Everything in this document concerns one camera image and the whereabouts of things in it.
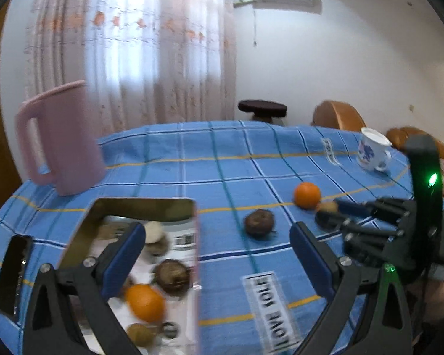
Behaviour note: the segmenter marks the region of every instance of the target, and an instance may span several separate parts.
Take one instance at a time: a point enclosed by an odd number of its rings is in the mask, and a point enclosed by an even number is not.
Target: wooden stool
[[[287,107],[280,103],[265,100],[243,100],[239,102],[242,112],[253,112],[252,120],[273,123],[273,117],[286,117]]]

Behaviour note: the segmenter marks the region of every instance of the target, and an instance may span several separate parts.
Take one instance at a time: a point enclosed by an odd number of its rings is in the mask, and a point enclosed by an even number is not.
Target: floral curtain pattern
[[[232,0],[35,0],[26,53],[28,97],[87,81],[97,136],[234,116]]]

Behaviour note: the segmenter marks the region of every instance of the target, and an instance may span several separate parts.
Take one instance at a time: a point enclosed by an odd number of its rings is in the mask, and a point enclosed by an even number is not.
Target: screw
[[[40,272],[43,273],[43,274],[46,274],[46,272],[48,272],[50,269],[51,269],[51,264],[44,263],[40,267]]]
[[[348,267],[349,265],[352,265],[352,259],[348,256],[342,256],[339,259],[340,265],[343,265],[344,267]]]
[[[96,263],[97,263],[97,260],[93,256],[89,256],[88,258],[84,259],[84,261],[82,262],[84,267],[87,267],[87,268],[93,267],[94,265],[96,265]]]

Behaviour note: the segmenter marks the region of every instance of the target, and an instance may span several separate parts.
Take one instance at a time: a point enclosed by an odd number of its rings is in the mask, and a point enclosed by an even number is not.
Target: tray
[[[191,269],[191,287],[181,298],[169,296],[156,284],[152,285],[166,299],[164,322],[169,322],[170,327],[177,328],[177,336],[169,338],[161,333],[157,336],[153,348],[147,350],[139,347],[139,350],[145,355],[195,355],[198,353],[197,311],[200,283],[197,268],[197,211],[195,202],[191,199],[100,198],[96,200],[77,229],[59,267],[72,267],[88,256],[100,255],[104,248],[115,241],[133,221],[141,222],[143,225],[150,221],[161,222],[169,240],[168,251],[163,256],[154,257],[143,248],[130,272],[135,283],[151,283],[154,267],[165,259],[180,260]],[[98,354],[103,354],[82,314],[79,300],[73,298],[71,303],[89,348]],[[108,304],[123,328],[126,329],[133,323],[144,324],[121,299],[110,298]]]

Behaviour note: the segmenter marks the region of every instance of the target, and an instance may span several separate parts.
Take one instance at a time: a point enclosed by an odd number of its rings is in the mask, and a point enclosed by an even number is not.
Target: pink pitcher
[[[54,183],[59,195],[85,191],[105,176],[102,151],[92,137],[84,81],[58,86],[25,101],[15,118],[18,144],[30,178]],[[40,174],[30,142],[28,122],[36,118],[50,170]]]

